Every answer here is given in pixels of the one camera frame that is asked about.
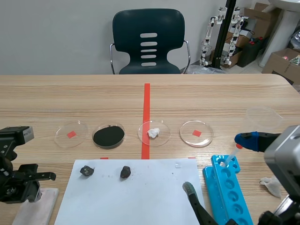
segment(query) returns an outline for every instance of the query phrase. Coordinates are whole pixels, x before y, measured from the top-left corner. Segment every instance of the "white cotton ball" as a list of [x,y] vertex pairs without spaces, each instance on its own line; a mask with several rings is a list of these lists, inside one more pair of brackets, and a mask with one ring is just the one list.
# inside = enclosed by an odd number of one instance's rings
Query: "white cotton ball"
[[280,191],[281,184],[275,176],[271,178],[268,177],[261,178],[260,184],[266,186],[272,195],[281,198],[281,191]]
[[148,130],[148,135],[149,137],[155,138],[157,135],[159,135],[159,128],[154,128],[154,129],[150,129]]

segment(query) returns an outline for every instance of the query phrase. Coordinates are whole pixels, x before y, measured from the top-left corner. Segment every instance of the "robotic arm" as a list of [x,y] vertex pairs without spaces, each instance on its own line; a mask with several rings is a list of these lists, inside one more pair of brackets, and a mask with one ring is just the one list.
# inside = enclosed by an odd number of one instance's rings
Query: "robotic arm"
[[[218,16],[213,16],[210,18],[209,25],[207,27],[206,31],[206,37],[203,40],[203,46],[202,46],[202,52],[201,52],[201,59],[200,59],[200,64],[207,66],[208,61],[206,61],[206,54],[210,50],[210,38],[211,38],[211,33],[212,29],[215,24],[221,24],[225,18],[227,8],[226,7],[221,7],[219,10],[219,15]],[[231,65],[230,58],[232,57],[234,50],[235,50],[235,45],[238,42],[239,34],[240,34],[240,29],[244,23],[244,17],[240,16],[240,8],[236,7],[233,11],[233,15],[231,18],[231,23],[236,24],[235,25],[235,30],[232,35],[232,39],[230,41],[230,46],[229,46],[229,51],[228,55],[223,59],[223,62],[225,64]]]
[[0,202],[37,202],[41,198],[39,180],[55,180],[52,172],[37,172],[37,164],[21,165],[13,170],[15,147],[34,138],[32,127],[7,127],[0,130]]
[[205,39],[203,40],[203,47],[202,47],[202,52],[201,52],[201,63],[205,66],[208,65],[208,62],[206,61],[206,53],[210,50],[210,38],[211,38],[211,33],[212,29],[215,24],[221,24],[225,18],[227,8],[226,7],[220,7],[219,15],[218,16],[213,16],[210,18],[210,23],[207,27],[206,31],[206,36]]
[[[246,149],[264,152],[266,164],[289,194],[273,213],[264,212],[258,225],[300,225],[300,125],[288,127],[282,134],[238,134],[235,142]],[[199,223],[217,225],[195,192],[187,191],[187,195]],[[238,224],[231,219],[226,225]]]
[[244,17],[240,17],[240,8],[236,7],[233,15],[232,15],[232,19],[231,19],[231,23],[235,24],[235,29],[234,29],[234,33],[232,35],[232,38],[230,40],[230,44],[229,44],[229,51],[227,56],[223,59],[223,62],[225,64],[231,65],[231,61],[230,58],[233,56],[234,50],[235,50],[235,46],[238,42],[239,39],[239,35],[240,35],[240,29],[244,23]]

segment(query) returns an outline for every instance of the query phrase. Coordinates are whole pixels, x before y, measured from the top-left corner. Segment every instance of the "blue test tube holder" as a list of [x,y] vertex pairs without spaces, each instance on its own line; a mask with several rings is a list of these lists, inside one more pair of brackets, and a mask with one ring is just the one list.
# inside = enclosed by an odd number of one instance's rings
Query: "blue test tube holder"
[[253,225],[236,177],[240,172],[238,160],[234,157],[227,167],[220,166],[227,157],[214,155],[212,166],[203,169],[214,219],[219,225],[225,225],[230,219],[239,225]]

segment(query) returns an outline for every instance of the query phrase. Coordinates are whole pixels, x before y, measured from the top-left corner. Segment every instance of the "petri dish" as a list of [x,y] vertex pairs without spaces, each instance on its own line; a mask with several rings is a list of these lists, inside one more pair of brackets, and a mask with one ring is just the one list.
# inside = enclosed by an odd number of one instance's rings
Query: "petri dish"
[[101,124],[92,134],[94,144],[102,149],[114,149],[122,144],[124,138],[125,129],[116,122]]
[[180,128],[180,137],[193,147],[205,147],[212,141],[214,134],[209,125],[199,120],[191,120]]
[[[159,134],[155,138],[149,137],[148,131],[155,128],[159,128]],[[138,136],[141,142],[146,145],[160,146],[168,142],[171,136],[171,131],[162,120],[150,120],[140,125],[138,129]]]
[[81,144],[87,137],[87,125],[77,120],[59,127],[56,131],[54,141],[62,148],[72,148]]

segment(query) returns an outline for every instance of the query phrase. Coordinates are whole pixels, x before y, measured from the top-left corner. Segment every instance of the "white robot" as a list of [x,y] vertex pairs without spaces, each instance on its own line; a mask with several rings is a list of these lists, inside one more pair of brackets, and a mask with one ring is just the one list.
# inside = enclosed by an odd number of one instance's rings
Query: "white robot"
[[[226,12],[227,12],[227,8],[226,7],[220,7],[220,9],[218,11],[219,11],[218,16],[213,16],[213,17],[210,18],[210,23],[207,27],[206,37],[203,40],[200,65],[204,65],[204,66],[208,65],[208,61],[206,60],[206,54],[211,48],[210,38],[211,38],[212,29],[213,29],[215,24],[222,24],[222,22],[225,18]],[[228,64],[228,65],[231,65],[230,58],[233,55],[233,52],[235,50],[235,45],[238,42],[240,29],[241,29],[241,27],[244,23],[244,17],[240,16],[240,8],[239,7],[236,7],[234,9],[233,15],[232,15],[232,18],[231,18],[231,23],[235,24],[235,30],[234,30],[234,33],[233,33],[232,38],[230,40],[228,55],[223,59],[224,64]]]

